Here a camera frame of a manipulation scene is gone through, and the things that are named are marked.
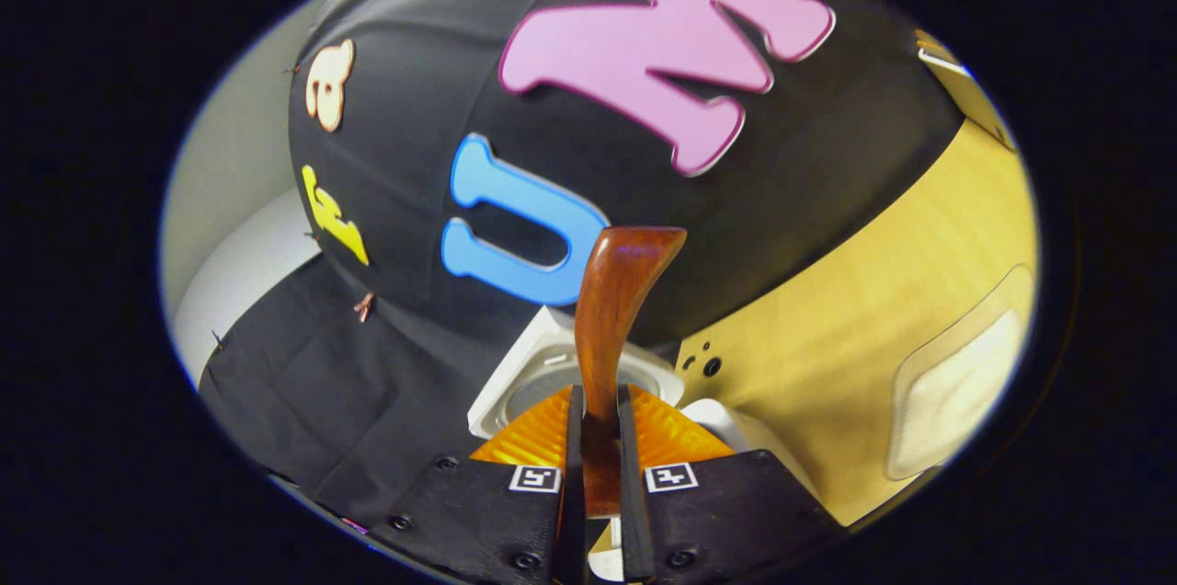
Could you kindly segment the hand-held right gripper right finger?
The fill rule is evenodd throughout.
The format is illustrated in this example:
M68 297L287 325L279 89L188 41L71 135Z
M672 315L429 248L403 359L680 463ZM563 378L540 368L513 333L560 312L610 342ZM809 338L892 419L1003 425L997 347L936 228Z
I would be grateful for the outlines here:
M636 584L765 584L842 540L776 454L639 463L636 391L619 391L621 573Z

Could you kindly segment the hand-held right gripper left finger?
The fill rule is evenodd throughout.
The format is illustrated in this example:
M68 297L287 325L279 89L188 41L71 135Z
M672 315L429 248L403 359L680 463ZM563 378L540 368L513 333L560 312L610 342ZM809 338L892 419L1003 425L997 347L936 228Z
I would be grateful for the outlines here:
M383 547L463 584L585 581L583 408L568 385L471 456L437 456L383 516Z

